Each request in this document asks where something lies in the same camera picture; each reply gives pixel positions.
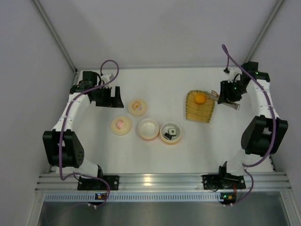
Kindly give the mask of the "metal tongs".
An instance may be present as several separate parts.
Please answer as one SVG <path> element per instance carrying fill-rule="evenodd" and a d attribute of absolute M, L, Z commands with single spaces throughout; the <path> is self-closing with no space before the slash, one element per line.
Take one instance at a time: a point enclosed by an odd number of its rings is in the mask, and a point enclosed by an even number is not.
<path fill-rule="evenodd" d="M 215 102 L 218 102 L 219 97 L 220 97 L 219 94 L 217 92 L 215 92 L 214 90 L 212 90 L 211 93 L 209 93 L 209 96 Z M 240 104 L 237 104 L 237 103 L 223 102 L 222 104 L 225 105 L 225 106 L 231 107 L 231 108 L 233 108 L 233 109 L 235 109 L 237 111 L 240 109 Z"/>

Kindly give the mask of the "cream lid pink label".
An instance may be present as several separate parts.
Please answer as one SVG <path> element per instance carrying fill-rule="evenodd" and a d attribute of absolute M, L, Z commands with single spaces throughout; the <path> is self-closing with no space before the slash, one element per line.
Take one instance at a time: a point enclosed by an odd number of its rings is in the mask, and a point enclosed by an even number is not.
<path fill-rule="evenodd" d="M 126 116 L 116 117 L 111 122 L 111 131 L 118 136 L 126 135 L 132 127 L 131 120 Z"/>

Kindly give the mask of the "orange fruit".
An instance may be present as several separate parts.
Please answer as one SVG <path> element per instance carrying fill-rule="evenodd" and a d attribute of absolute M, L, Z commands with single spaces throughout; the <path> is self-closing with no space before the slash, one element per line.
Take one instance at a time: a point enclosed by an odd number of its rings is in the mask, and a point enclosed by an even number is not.
<path fill-rule="evenodd" d="M 202 105 L 206 102 L 206 95 L 203 93 L 197 93 L 194 97 L 194 100 L 197 104 Z"/>

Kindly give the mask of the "salmon sushi roll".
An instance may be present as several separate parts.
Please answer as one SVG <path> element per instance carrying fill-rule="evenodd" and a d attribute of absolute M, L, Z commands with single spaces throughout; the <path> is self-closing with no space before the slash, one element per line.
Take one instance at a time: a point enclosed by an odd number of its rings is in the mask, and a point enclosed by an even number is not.
<path fill-rule="evenodd" d="M 168 134 L 168 133 L 165 133 L 165 134 L 164 134 L 164 137 L 165 137 L 166 139 L 169 139 L 169 140 L 172 139 L 172 136 L 171 136 L 170 134 Z"/>

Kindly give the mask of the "green sushi roll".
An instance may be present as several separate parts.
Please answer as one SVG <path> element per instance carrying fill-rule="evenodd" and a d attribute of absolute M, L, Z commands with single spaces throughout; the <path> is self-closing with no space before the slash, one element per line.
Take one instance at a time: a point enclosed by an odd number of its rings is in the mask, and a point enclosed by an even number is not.
<path fill-rule="evenodd" d="M 168 134 L 172 137 L 175 137 L 177 135 L 177 130 L 176 128 L 169 128 L 168 129 Z"/>

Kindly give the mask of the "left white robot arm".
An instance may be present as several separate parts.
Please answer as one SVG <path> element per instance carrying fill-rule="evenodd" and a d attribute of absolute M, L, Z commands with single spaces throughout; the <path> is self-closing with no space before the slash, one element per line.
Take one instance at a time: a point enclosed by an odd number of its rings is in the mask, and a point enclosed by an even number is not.
<path fill-rule="evenodd" d="M 84 148 L 75 130 L 91 103 L 99 107 L 124 108 L 119 86 L 115 87 L 115 95 L 111 95 L 110 83 L 114 78 L 112 73 L 84 71 L 82 80 L 71 87 L 60 119 L 50 131 L 43 133 L 48 163 L 58 167 L 59 173 L 63 168 L 70 168 L 80 175 L 103 177 L 101 167 L 85 158 Z"/>

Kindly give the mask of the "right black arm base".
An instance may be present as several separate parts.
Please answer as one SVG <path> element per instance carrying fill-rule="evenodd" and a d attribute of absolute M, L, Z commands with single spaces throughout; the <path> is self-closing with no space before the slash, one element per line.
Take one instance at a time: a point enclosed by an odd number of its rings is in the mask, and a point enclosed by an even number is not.
<path fill-rule="evenodd" d="M 203 175 L 203 186 L 205 190 L 222 190 L 222 189 L 246 189 L 246 184 L 243 176 L 233 176 L 231 174 L 208 174 Z"/>

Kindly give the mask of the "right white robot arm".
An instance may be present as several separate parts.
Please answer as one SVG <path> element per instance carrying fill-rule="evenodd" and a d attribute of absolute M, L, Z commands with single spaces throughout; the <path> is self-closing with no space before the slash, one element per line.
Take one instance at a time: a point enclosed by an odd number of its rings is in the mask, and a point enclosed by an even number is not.
<path fill-rule="evenodd" d="M 238 108 L 238 101 L 248 94 L 254 118 L 241 137 L 241 149 L 226 161 L 221 169 L 226 175 L 239 177 L 246 168 L 261 164 L 269 155 L 277 152 L 288 129 L 288 122 L 280 119 L 271 94 L 268 73 L 258 70 L 258 62 L 242 65 L 240 78 L 221 81 L 219 104 Z"/>

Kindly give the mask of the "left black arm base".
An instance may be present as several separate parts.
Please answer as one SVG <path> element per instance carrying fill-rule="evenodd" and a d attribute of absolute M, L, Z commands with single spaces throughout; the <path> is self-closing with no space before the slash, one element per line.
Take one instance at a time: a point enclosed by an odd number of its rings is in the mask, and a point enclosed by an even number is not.
<path fill-rule="evenodd" d="M 105 175 L 102 177 L 102 180 L 104 180 L 109 185 L 111 191 L 117 191 L 119 189 L 118 175 Z M 79 177 L 77 187 L 77 190 L 79 191 L 104 191 L 107 189 L 107 185 L 99 179 L 85 178 L 82 176 Z"/>

